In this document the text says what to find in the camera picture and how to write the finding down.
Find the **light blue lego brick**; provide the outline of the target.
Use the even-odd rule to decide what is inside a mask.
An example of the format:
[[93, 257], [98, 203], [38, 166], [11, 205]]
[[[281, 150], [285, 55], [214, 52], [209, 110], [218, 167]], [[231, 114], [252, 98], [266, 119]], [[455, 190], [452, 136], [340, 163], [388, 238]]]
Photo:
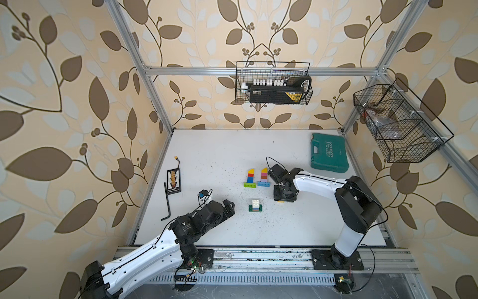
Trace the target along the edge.
[[259, 187], [266, 187], [266, 188], [268, 188], [268, 187], [271, 186], [271, 183], [270, 183], [270, 182], [258, 181], [258, 182], [256, 183], [256, 185], [259, 186]]

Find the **cream lego brick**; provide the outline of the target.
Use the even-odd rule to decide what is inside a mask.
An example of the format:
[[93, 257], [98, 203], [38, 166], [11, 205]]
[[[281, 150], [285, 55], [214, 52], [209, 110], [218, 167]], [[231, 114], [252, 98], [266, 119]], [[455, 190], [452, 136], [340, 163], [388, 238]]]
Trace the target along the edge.
[[253, 199], [251, 204], [253, 209], [260, 209], [261, 203], [259, 199]]

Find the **dark green lego brick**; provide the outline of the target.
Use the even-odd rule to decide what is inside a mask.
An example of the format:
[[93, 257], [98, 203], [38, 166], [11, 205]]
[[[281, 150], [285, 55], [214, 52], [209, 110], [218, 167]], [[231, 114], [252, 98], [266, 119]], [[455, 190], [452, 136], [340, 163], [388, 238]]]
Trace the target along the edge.
[[260, 204], [258, 207], [253, 206], [253, 205], [249, 205], [248, 210], [249, 210], [250, 212], [262, 212], [262, 211], [263, 211], [263, 207], [262, 207], [261, 204]]

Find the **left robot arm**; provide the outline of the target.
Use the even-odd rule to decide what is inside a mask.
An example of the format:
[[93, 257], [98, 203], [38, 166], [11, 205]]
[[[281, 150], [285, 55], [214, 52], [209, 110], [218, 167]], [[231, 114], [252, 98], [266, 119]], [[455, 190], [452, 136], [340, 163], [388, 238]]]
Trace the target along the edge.
[[153, 277], [191, 268], [198, 250], [195, 243], [211, 229], [235, 215], [235, 204], [209, 201], [195, 211], [173, 219], [161, 234], [123, 257], [86, 266], [80, 299], [124, 299]]

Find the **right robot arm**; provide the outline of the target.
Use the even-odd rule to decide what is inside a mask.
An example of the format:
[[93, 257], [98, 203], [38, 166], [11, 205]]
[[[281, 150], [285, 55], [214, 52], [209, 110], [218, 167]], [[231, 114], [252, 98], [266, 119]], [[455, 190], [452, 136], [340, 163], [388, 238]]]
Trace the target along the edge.
[[300, 192], [334, 197], [344, 222], [341, 234], [329, 250], [329, 260], [336, 267], [349, 261], [384, 211], [382, 204], [358, 176], [345, 180], [323, 178], [301, 168], [288, 171], [280, 164], [274, 165], [268, 175], [275, 182], [275, 201], [292, 203]]

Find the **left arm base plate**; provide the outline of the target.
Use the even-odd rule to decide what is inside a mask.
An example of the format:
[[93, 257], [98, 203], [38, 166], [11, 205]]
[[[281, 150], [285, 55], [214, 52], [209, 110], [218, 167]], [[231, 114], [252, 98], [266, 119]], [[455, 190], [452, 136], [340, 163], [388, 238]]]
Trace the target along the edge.
[[188, 270], [207, 270], [212, 268], [213, 263], [214, 250], [199, 249], [198, 253], [185, 259], [181, 268]]

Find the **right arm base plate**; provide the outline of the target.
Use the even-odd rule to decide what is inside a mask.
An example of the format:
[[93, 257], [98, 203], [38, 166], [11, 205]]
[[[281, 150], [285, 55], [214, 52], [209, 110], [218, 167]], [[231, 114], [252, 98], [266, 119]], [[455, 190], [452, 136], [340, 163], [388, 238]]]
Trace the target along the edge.
[[342, 255], [335, 247], [311, 251], [314, 270], [364, 270], [361, 256], [355, 250], [350, 257]]

